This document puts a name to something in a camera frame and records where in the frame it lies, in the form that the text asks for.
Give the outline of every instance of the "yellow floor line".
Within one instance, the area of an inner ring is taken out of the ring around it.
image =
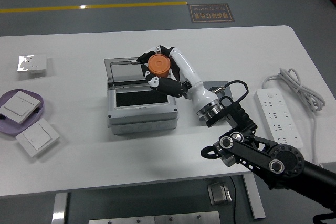
[[[46,10],[80,10],[80,9],[123,8],[123,7],[187,5],[187,4],[188,3],[186,1],[176,1],[176,2],[152,2],[152,3],[107,4],[107,5],[50,6],[50,7],[0,9],[0,13],[22,13],[22,12],[42,12]]]

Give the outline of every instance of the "orange cap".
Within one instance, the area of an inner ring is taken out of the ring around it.
[[[168,77],[170,60],[163,54],[152,55],[148,60],[149,71],[158,77]]]

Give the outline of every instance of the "power strip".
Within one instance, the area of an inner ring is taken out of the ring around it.
[[[280,90],[258,89],[254,98],[270,140],[301,149],[302,139]]]

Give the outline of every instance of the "purple plate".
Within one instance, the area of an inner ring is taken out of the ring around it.
[[[34,97],[35,99],[39,100],[41,104],[21,124],[9,118],[4,118],[4,119],[0,118],[0,132],[6,133],[9,135],[18,135],[19,133],[21,133],[28,127],[30,127],[32,124],[36,123],[44,109],[43,98],[36,93],[30,92],[24,89],[14,89],[14,90],[10,90],[7,93],[5,93],[2,97],[0,97],[0,107],[4,105],[10,98],[12,98],[12,96],[15,95],[18,91],[24,92],[30,95],[31,97]]]

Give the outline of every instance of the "metal floor plate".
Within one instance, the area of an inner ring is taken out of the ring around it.
[[[221,224],[218,212],[90,220],[89,224]]]

